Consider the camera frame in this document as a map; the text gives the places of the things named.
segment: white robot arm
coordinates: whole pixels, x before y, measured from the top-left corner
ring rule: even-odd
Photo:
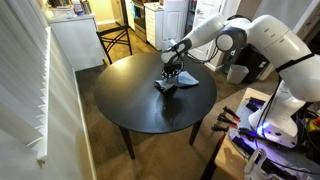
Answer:
[[[263,127],[267,139],[294,147],[297,126],[291,116],[305,102],[320,101],[320,60],[286,25],[270,15],[250,22],[246,18],[227,21],[217,14],[204,20],[179,43],[161,54],[163,76],[166,79],[177,76],[183,68],[180,55],[213,39],[221,51],[251,44],[275,67],[282,82],[263,121],[265,124],[258,121],[265,107],[251,115],[249,122],[253,128]]]

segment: white wall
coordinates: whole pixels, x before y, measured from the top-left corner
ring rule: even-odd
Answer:
[[[91,10],[95,14],[97,24],[114,22],[111,1],[114,0],[90,0]]]
[[[74,72],[55,40],[51,43],[48,157],[36,153],[0,129],[0,179],[95,179]]]
[[[312,0],[262,0],[255,18],[270,14],[293,29],[311,2]]]
[[[253,20],[261,1],[262,0],[241,0],[237,14]]]

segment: floor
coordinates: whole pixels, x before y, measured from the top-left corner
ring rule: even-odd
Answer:
[[[99,30],[115,27],[116,24],[99,26]],[[142,42],[129,30],[133,54],[155,52],[149,44]],[[114,61],[130,55],[128,49],[115,46],[110,52]],[[218,97],[212,111],[204,122],[193,146],[188,144],[191,128],[162,135],[130,132],[136,159],[131,160],[121,137],[119,128],[107,120],[98,110],[94,98],[94,82],[108,66],[102,65],[76,72],[84,115],[88,128],[97,179],[200,179],[220,133],[210,130],[216,116],[228,105],[236,110],[246,87],[271,94],[277,75],[272,73],[265,81],[252,84],[229,84],[224,72],[208,72],[215,80]],[[223,174],[215,174],[218,179]]]

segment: white blinds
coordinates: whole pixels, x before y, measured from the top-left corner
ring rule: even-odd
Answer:
[[[49,42],[36,0],[0,1],[0,128],[46,157]]]

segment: chair leg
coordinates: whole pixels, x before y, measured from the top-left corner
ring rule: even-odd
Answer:
[[[126,29],[126,33],[127,33],[127,38],[128,38],[128,44],[129,44],[130,54],[132,55],[132,49],[131,49],[131,43],[130,43],[130,37],[129,37],[128,29]]]
[[[106,53],[106,54],[107,54],[107,57],[108,57],[109,63],[110,63],[110,65],[111,65],[111,64],[112,64],[111,57],[109,56],[109,53]]]

